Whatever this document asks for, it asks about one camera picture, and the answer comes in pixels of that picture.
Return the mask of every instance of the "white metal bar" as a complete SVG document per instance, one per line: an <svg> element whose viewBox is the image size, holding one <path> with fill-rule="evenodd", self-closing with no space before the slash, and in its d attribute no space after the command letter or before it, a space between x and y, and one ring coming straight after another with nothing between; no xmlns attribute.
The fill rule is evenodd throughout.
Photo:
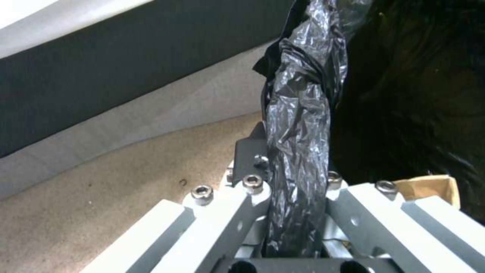
<svg viewBox="0 0 485 273"><path fill-rule="evenodd" d="M327 200L329 215L363 255L384 250L406 272L474 272L371 184Z"/></svg>
<svg viewBox="0 0 485 273"><path fill-rule="evenodd" d="M82 272L150 272L193 221L191 209L162 200Z"/></svg>
<svg viewBox="0 0 485 273"><path fill-rule="evenodd" d="M255 220L251 197L232 189L197 218L152 272L210 272L218 260L234 257Z"/></svg>
<svg viewBox="0 0 485 273"><path fill-rule="evenodd" d="M403 211L476 271L485 270L485 229L443 199L406 202Z"/></svg>

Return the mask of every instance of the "black plastic bag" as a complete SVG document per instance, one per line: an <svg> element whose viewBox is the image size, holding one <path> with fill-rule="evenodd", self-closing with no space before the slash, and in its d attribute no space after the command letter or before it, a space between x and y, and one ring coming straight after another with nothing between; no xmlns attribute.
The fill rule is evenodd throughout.
<svg viewBox="0 0 485 273"><path fill-rule="evenodd" d="M318 256L322 247L330 112L347 70L334 0L297 0L282 38L255 70L262 96L273 186L266 256Z"/></svg>
<svg viewBox="0 0 485 273"><path fill-rule="evenodd" d="M483 1L376 0L348 44L331 158L351 184L456 178L485 221Z"/></svg>

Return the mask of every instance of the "crumpled plastic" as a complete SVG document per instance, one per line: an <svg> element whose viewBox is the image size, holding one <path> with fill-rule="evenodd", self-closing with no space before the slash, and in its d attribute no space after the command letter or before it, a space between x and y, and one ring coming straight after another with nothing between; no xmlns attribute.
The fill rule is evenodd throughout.
<svg viewBox="0 0 485 273"><path fill-rule="evenodd" d="M485 223L484 14L478 0L374 1L332 120L347 182L448 174Z"/></svg>
<svg viewBox="0 0 485 273"><path fill-rule="evenodd" d="M274 192L265 256L319 256L330 115L347 73L336 1L297 0L254 69L267 77L262 105Z"/></svg>

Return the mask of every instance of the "hole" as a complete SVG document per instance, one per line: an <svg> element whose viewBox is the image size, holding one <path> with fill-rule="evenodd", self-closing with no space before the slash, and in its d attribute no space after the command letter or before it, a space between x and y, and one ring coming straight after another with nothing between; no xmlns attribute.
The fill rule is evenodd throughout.
<svg viewBox="0 0 485 273"><path fill-rule="evenodd" d="M195 189L195 192L198 194L206 194L207 193L207 188L206 187L198 187Z"/></svg>
<svg viewBox="0 0 485 273"><path fill-rule="evenodd" d="M256 267L247 261L237 261L229 267L227 273L258 273Z"/></svg>
<svg viewBox="0 0 485 273"><path fill-rule="evenodd" d="M247 177L247 181L248 182L255 183L255 182L258 181L258 178L256 176L254 176L254 175L250 175L250 176Z"/></svg>
<svg viewBox="0 0 485 273"><path fill-rule="evenodd" d="M369 271L356 261L345 261L340 265L340 273L369 273Z"/></svg>
<svg viewBox="0 0 485 273"><path fill-rule="evenodd" d="M357 217L351 217L350 218L350 222L354 225L354 226L359 226L359 218Z"/></svg>

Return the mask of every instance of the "screw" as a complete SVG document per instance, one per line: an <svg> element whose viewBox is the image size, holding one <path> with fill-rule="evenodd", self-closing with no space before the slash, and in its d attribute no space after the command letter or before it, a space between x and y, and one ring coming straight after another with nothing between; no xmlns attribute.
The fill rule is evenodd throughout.
<svg viewBox="0 0 485 273"><path fill-rule="evenodd" d="M328 171L327 189L339 189L342 185L342 176L336 171Z"/></svg>
<svg viewBox="0 0 485 273"><path fill-rule="evenodd" d="M394 201L397 195L397 187L391 181L379 180L375 182L375 188L384 194L389 200Z"/></svg>
<svg viewBox="0 0 485 273"><path fill-rule="evenodd" d="M242 179L242 185L249 194L258 194L263 191L263 179L257 174L249 174Z"/></svg>
<svg viewBox="0 0 485 273"><path fill-rule="evenodd" d="M228 169L227 169L227 171L228 171L228 174L226 175L226 180L227 180L229 183L231 183L231 184L232 184L232 178L233 178L233 177L232 177L232 168L228 168Z"/></svg>
<svg viewBox="0 0 485 273"><path fill-rule="evenodd" d="M197 205L208 205L214 199L214 190L208 185L198 185L190 192Z"/></svg>
<svg viewBox="0 0 485 273"><path fill-rule="evenodd" d="M268 168L269 159L263 155L257 154L254 156L254 166L257 168Z"/></svg>

